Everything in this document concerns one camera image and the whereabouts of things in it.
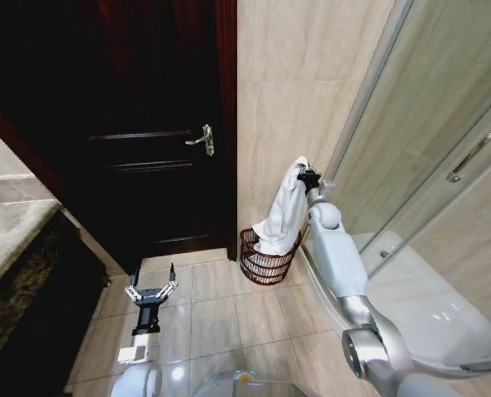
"towel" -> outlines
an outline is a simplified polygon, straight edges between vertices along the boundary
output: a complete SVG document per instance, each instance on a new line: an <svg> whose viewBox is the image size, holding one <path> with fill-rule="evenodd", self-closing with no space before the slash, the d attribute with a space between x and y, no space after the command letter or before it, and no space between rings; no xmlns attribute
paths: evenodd
<svg viewBox="0 0 491 397"><path fill-rule="evenodd" d="M257 251L268 255L284 255L297 240L306 202L306 188L297 179L303 167L308 167L308 161L301 155L286 172L268 217L253 225L253 230L260 238L255 244Z"/></svg>

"wicker basket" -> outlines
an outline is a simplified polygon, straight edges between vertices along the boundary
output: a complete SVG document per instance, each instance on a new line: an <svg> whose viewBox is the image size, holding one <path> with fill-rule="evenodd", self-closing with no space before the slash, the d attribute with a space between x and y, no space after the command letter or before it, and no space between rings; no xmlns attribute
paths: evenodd
<svg viewBox="0 0 491 397"><path fill-rule="evenodd" d="M301 243L301 233L286 255L266 255L258 252L254 245L259 237L253 229L246 229L240 232L240 268L245 277L260 285L277 284L288 274L289 266L295 256L299 244Z"/></svg>

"door handle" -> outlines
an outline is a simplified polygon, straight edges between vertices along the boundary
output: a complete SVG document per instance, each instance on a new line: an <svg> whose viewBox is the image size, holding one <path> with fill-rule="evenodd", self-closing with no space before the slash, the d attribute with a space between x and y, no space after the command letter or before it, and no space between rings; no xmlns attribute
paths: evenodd
<svg viewBox="0 0 491 397"><path fill-rule="evenodd" d="M203 136L196 141L185 141L187 145L197 145L205 142L205 150L207 155L214 155L214 140L212 139L212 128L208 124L203 126Z"/></svg>
<svg viewBox="0 0 491 397"><path fill-rule="evenodd" d="M461 172L464 167L473 159L488 143L491 141L491 131L486 134L486 136L479 141L477 145L465 156L464 159L446 176L446 179L452 184L459 182L462 179L459 172Z"/></svg>

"tiled floor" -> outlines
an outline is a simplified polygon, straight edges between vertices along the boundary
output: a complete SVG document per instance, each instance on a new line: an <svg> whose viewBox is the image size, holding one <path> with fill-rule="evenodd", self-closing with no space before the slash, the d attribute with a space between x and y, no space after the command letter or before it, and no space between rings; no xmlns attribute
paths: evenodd
<svg viewBox="0 0 491 397"><path fill-rule="evenodd" d="M192 395L209 376L236 369L305 385L323 397L377 395L349 370L341 330L305 284L299 254L286 279L270 287L250 282L230 261L179 265L176 273L179 287L160 309L153 349L163 372L161 395ZM168 276L168 269L143 271L138 286L161 286ZM116 358L136 324L136 306L123 291L127 282L116 278L102 293L69 378L67 391L75 397L108 396L126 368ZM453 386L465 395L473 390L464 381Z"/></svg>

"marble countertop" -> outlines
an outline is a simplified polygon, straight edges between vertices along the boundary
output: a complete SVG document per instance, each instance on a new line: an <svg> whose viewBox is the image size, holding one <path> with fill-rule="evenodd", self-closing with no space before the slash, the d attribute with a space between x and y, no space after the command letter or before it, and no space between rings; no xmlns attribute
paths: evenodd
<svg viewBox="0 0 491 397"><path fill-rule="evenodd" d="M0 279L59 208L53 199L0 204Z"/></svg>

